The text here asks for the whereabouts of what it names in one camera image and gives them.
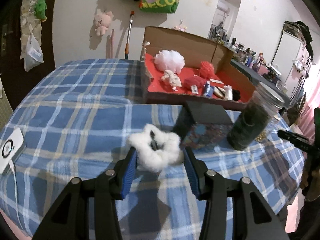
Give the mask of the person right hand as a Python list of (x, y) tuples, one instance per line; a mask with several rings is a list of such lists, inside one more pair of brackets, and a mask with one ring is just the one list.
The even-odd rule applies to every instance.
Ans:
[(304, 169), (300, 188), (307, 202), (316, 200), (319, 197), (319, 170), (307, 171)]

